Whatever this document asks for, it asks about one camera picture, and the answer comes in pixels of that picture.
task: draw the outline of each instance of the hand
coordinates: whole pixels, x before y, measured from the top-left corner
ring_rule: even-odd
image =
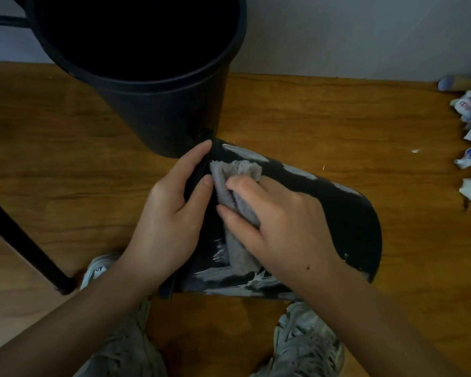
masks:
[[[258,185],[248,176],[233,176],[226,186],[241,196],[260,220],[254,228],[231,209],[218,205],[227,228],[277,279],[300,295],[317,277],[342,267],[333,246],[321,203],[268,177]]]
[[[190,150],[152,188],[131,242],[120,258],[150,293],[192,255],[213,192],[204,176],[187,203],[183,194],[195,166],[211,149],[211,140]]]

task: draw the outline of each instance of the gray towel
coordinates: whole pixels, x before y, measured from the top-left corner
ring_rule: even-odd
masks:
[[[239,213],[254,227],[259,228],[260,222],[253,209],[237,193],[228,190],[225,183],[231,176],[245,174],[255,181],[262,177],[262,167],[248,160],[233,161],[228,164],[223,161],[211,161],[209,164],[213,175],[214,187],[218,202]],[[262,265],[242,245],[241,242],[225,227],[228,262],[235,275],[246,275],[257,272]]]

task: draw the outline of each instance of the chair leg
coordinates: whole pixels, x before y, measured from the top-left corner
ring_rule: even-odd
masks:
[[[1,207],[0,237],[43,275],[59,293],[68,295],[75,290],[77,281],[61,271]]]

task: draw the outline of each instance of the white sneaker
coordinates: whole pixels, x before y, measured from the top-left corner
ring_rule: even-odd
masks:
[[[292,303],[274,330],[274,355],[250,377],[337,377],[344,345],[302,302]]]
[[[87,268],[80,289],[105,272],[119,256],[119,253],[109,253],[95,258]],[[166,377],[162,356],[144,332],[149,309],[150,302],[146,300],[126,316],[75,377]]]

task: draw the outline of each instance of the wooden floor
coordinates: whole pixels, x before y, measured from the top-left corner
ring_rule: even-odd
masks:
[[[375,285],[471,373],[471,204],[452,164],[469,144],[426,83],[232,75],[218,136],[353,187],[377,210]],[[173,160],[149,152],[88,86],[0,63],[0,204],[67,273],[122,249]],[[0,241],[0,344],[63,302]],[[171,376],[246,376],[272,353],[284,302],[153,298],[148,333]],[[364,375],[351,357],[345,376]]]

